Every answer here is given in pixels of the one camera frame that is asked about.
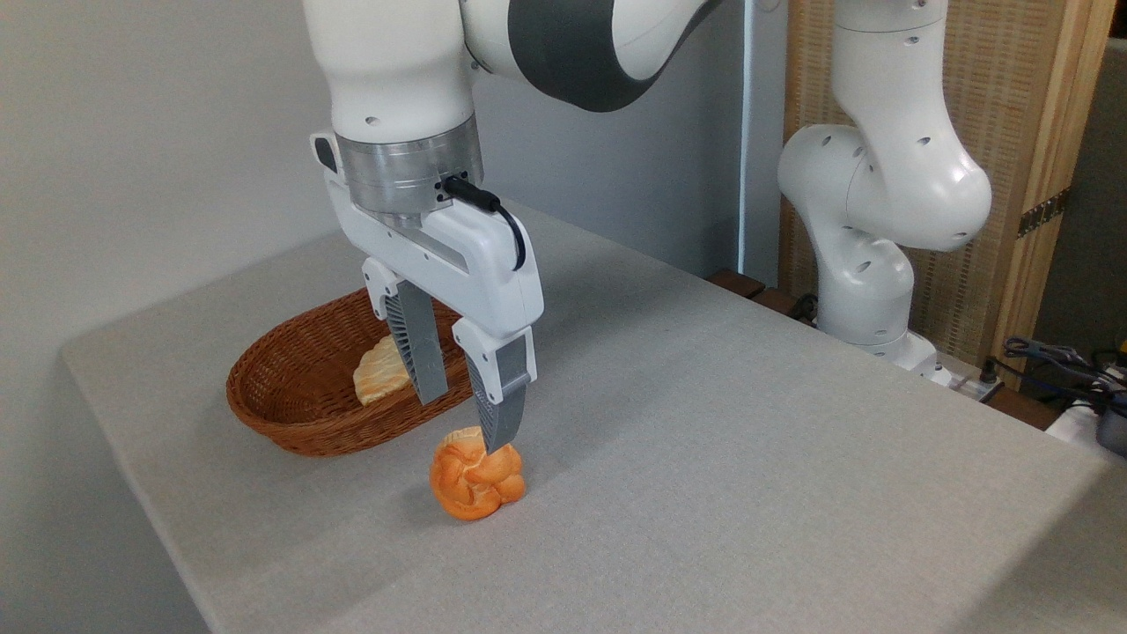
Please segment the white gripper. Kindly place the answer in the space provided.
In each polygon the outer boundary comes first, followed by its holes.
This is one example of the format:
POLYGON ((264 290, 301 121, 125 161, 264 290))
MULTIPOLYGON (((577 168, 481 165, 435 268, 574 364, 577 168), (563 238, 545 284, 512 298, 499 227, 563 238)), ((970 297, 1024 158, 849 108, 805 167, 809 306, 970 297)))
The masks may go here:
POLYGON ((426 405, 449 390, 433 297, 465 316, 453 333, 464 350, 487 453, 512 443, 525 390, 538 377, 529 325, 541 316, 543 297, 531 240, 516 268, 511 225, 462 200, 424 214, 419 227, 394 227, 387 214, 350 200, 330 134, 313 134, 310 144, 322 164, 335 160, 335 170, 323 173, 335 214, 350 244, 370 257, 363 273, 372 309, 389 325, 418 400, 426 405))

